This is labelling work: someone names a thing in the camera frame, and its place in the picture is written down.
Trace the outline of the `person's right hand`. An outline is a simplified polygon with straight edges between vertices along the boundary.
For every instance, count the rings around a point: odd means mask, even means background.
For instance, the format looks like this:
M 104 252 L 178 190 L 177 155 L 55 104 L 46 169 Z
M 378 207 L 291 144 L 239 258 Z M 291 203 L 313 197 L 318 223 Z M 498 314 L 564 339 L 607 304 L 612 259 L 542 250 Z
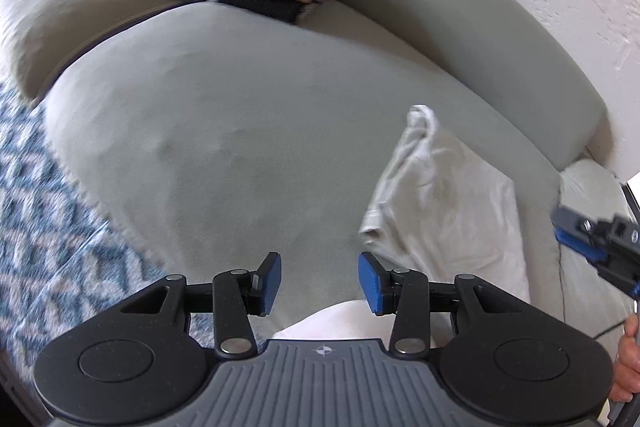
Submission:
M 640 348 L 637 315 L 631 314 L 624 324 L 624 333 L 617 345 L 614 361 L 614 384 L 608 399 L 628 403 L 640 391 Z

